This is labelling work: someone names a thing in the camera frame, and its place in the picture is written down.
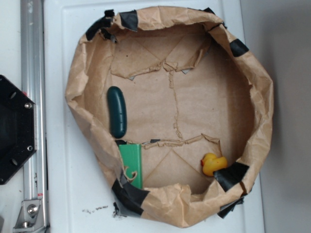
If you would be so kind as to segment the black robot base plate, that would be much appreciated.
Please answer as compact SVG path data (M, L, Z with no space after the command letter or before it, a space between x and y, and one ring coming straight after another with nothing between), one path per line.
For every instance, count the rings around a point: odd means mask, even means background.
M0 184L7 184L35 152L35 103L1 75Z

